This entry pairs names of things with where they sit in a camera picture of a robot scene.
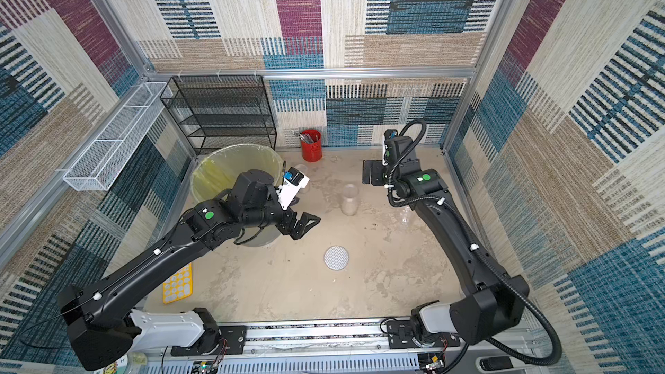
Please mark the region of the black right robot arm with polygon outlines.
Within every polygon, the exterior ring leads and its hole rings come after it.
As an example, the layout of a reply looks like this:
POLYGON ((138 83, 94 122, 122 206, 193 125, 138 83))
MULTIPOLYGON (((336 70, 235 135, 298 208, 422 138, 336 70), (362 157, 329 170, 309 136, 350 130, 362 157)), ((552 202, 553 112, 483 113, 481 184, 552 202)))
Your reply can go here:
POLYGON ((457 336, 462 351, 446 366, 456 367, 466 351, 483 341, 527 365, 559 363, 563 349, 552 323, 528 298, 530 287, 520 276, 511 276, 482 245, 450 199, 448 185, 434 169, 423 170, 416 147, 427 124, 410 121, 401 130, 383 135, 383 156, 363 163, 362 181, 382 186, 393 208, 410 208, 428 226, 457 276, 463 297, 452 304, 433 301, 413 308, 410 315, 412 340, 416 346, 436 343, 442 333, 457 336), (543 327, 552 350, 545 357, 529 356, 503 344, 496 335, 516 327, 529 311, 543 327))

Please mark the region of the medium plastic jar with rice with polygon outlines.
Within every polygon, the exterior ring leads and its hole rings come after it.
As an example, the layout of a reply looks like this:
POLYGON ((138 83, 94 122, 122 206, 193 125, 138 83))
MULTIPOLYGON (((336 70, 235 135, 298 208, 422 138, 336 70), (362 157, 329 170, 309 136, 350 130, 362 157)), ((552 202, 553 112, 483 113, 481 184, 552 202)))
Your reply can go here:
POLYGON ((340 209, 346 216, 355 216, 360 207, 360 190, 354 184, 345 185, 340 192, 340 209))

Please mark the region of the grey bin with yellow bag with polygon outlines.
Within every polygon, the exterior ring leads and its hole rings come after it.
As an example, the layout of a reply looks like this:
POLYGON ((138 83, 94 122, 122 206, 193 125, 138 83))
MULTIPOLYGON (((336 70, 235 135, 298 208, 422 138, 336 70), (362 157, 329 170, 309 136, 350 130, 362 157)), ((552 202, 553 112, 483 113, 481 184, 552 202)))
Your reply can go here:
POLYGON ((281 173, 282 159, 262 145, 232 145, 205 157, 190 180, 202 224, 194 239, 213 250, 242 237, 247 228, 282 225, 289 213, 275 187, 281 173))

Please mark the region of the patterned white jar lid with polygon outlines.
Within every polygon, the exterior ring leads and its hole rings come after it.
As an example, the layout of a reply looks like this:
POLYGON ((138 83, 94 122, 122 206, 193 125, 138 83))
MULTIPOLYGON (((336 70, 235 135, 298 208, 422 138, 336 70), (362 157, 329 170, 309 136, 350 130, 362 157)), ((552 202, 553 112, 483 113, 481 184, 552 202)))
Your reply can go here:
POLYGON ((332 271, 341 271, 347 267, 350 261, 350 255, 348 251, 341 246, 331 246, 324 253, 323 259, 327 268, 332 271))

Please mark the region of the large plastic jar of rice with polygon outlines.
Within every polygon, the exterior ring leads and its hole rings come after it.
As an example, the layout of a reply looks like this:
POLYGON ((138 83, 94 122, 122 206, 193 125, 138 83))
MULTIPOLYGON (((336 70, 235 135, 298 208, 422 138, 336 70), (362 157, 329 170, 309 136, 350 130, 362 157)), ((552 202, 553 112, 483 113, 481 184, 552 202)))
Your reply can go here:
POLYGON ((405 206, 400 210, 398 222, 405 227, 409 227, 413 223, 415 216, 415 212, 409 206, 405 206))

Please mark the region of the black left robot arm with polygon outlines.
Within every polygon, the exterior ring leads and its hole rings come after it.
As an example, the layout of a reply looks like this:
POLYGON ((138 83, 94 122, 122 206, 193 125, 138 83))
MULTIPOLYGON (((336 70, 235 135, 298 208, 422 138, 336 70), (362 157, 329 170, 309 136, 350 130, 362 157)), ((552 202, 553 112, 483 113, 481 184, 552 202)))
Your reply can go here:
POLYGON ((136 305, 186 265, 236 240, 247 228, 274 226, 297 241, 318 216, 298 215, 291 205, 309 178, 292 167, 274 184, 266 171, 240 174, 234 186, 186 211, 166 235, 119 270, 87 287, 69 286, 58 296, 74 354, 89 372, 104 369, 132 351, 181 348, 218 355, 223 345, 216 320, 205 308, 151 314, 136 305))

